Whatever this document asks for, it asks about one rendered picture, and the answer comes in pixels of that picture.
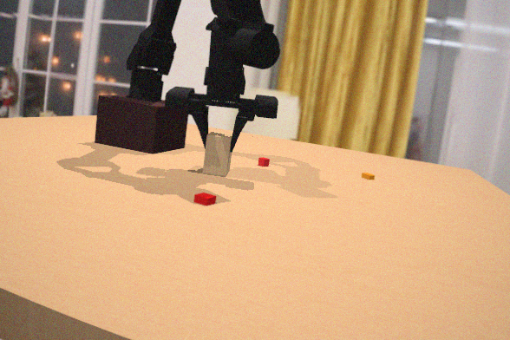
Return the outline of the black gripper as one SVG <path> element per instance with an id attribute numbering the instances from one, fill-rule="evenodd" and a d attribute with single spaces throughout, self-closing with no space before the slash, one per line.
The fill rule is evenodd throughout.
<path id="1" fill-rule="evenodd" d="M 166 108 L 183 108 L 188 104 L 186 113 L 193 117 L 205 149 L 209 106 L 239 109 L 232 133 L 230 152 L 233 151 L 245 124 L 248 121 L 254 121 L 255 115 L 263 118 L 277 118 L 276 96 L 256 95 L 255 100 L 240 98 L 242 70 L 242 64 L 209 59 L 206 94 L 195 93 L 194 88 L 183 87 L 174 87 L 166 92 Z"/>

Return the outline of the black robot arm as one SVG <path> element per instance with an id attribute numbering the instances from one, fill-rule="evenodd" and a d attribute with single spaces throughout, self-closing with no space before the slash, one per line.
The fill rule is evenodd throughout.
<path id="1" fill-rule="evenodd" d="M 162 75 L 169 75 L 177 48 L 172 29 L 181 1 L 157 0 L 151 24 L 127 59 L 127 69 L 133 70 L 127 98 L 161 101 Z M 277 62 L 281 49 L 275 26 L 265 21 L 260 0 L 210 0 L 210 4 L 218 17 L 206 26 L 211 31 L 209 59 L 256 69 L 269 69 Z"/>

